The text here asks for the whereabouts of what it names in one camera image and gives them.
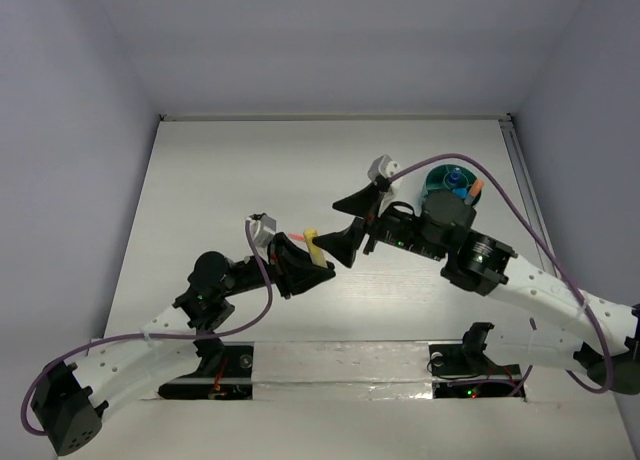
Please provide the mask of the yellow translucent marker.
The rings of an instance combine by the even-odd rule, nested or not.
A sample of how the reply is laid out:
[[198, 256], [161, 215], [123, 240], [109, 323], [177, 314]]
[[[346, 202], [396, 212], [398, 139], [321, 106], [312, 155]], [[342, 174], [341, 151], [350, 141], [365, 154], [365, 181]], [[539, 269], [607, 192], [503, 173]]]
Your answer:
[[324, 253], [319, 247], [317, 247], [314, 244], [314, 239], [313, 239], [313, 242], [306, 242], [305, 241], [310, 260], [311, 260], [313, 265], [321, 267], [321, 268], [324, 268], [324, 269], [327, 269], [328, 268], [328, 263], [327, 263], [326, 258], [324, 256]]

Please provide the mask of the grey marker orange tip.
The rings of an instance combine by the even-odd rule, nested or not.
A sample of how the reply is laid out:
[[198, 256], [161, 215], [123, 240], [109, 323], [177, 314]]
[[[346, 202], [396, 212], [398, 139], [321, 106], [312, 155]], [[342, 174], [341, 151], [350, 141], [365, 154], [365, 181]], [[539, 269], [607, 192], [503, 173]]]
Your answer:
[[468, 206], [474, 207], [479, 202], [479, 198], [481, 197], [483, 189], [478, 194], [474, 194], [473, 192], [471, 192], [471, 187], [467, 191], [467, 196], [464, 198], [464, 203]]

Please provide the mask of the yellow marker cap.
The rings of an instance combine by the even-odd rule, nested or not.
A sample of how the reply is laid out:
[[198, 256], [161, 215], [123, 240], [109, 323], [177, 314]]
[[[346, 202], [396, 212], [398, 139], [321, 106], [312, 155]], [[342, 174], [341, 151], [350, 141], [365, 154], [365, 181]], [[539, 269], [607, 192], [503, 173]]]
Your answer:
[[303, 231], [303, 237], [306, 242], [313, 242], [313, 239], [318, 236], [318, 232], [314, 228], [307, 228]]

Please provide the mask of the blue black highlighter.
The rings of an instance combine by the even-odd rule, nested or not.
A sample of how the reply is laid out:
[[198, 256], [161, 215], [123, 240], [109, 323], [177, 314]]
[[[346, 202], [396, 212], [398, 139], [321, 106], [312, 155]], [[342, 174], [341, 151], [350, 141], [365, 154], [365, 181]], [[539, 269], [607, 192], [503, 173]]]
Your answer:
[[462, 198], [462, 199], [464, 199], [464, 198], [467, 196], [467, 190], [466, 190], [466, 189], [464, 189], [464, 188], [457, 188], [457, 189], [453, 189], [453, 190], [452, 190], [452, 192], [453, 192], [456, 196], [458, 196], [458, 197], [460, 197], [460, 198]]

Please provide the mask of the orange marker cap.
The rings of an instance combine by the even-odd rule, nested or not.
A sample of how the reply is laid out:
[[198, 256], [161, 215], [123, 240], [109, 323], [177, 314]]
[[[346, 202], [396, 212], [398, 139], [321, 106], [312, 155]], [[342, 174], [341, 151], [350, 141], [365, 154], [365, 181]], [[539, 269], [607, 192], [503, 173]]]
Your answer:
[[484, 187], [485, 182], [481, 179], [477, 179], [471, 187], [471, 192], [478, 194]]

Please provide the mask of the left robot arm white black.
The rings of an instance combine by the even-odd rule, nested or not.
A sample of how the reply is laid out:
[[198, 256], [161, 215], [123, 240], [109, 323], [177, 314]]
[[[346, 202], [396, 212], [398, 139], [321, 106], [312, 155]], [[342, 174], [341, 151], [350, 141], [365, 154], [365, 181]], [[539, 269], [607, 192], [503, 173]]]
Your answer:
[[57, 455], [75, 453], [141, 395], [179, 376], [219, 368], [223, 338], [266, 315], [222, 330], [235, 310], [229, 297], [265, 289], [269, 301], [276, 294], [290, 298], [334, 276], [333, 264], [315, 264], [283, 233], [269, 241], [264, 255], [254, 250], [242, 261], [206, 252], [196, 260], [187, 290], [138, 332], [95, 340], [47, 364], [22, 400], [22, 426], [47, 437]]

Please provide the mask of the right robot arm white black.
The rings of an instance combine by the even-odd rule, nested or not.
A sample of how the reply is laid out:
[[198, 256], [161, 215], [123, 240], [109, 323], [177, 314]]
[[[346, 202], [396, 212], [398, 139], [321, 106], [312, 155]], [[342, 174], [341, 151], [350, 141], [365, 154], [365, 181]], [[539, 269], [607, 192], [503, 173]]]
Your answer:
[[472, 229], [474, 206], [448, 190], [424, 198], [420, 213], [394, 201], [378, 209], [375, 185], [334, 203], [351, 214], [341, 232], [314, 238], [316, 247], [351, 267], [359, 249], [384, 243], [442, 261], [453, 286], [517, 306], [557, 327], [554, 335], [509, 334], [491, 322], [475, 322], [432, 364], [436, 375], [475, 376], [503, 365], [528, 364], [581, 373], [599, 387], [639, 392], [639, 309], [592, 296], [537, 268], [515, 250]]

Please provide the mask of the teal round pen holder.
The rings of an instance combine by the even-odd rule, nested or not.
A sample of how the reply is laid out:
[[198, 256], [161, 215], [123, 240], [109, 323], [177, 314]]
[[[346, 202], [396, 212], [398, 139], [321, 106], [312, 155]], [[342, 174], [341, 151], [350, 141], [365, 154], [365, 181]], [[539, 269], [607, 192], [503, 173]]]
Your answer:
[[476, 206], [482, 196], [483, 183], [470, 170], [455, 164], [434, 167], [427, 174], [422, 199], [436, 191], [451, 191], [471, 206]]

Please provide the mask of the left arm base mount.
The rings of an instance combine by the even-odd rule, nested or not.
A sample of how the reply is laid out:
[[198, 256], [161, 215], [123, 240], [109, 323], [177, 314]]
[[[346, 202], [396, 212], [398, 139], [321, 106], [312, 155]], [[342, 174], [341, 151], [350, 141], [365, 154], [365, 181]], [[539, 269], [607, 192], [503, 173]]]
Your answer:
[[251, 400], [253, 343], [227, 343], [220, 354], [202, 359], [198, 368], [158, 388], [164, 400]]

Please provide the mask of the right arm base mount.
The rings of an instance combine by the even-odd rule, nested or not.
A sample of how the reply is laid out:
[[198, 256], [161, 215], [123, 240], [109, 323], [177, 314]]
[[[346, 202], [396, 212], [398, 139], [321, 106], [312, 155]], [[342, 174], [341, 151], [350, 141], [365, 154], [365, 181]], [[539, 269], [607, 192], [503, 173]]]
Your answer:
[[434, 399], [526, 398], [520, 367], [496, 364], [485, 355], [493, 329], [489, 322], [475, 322], [461, 340], [429, 345], [426, 369]]

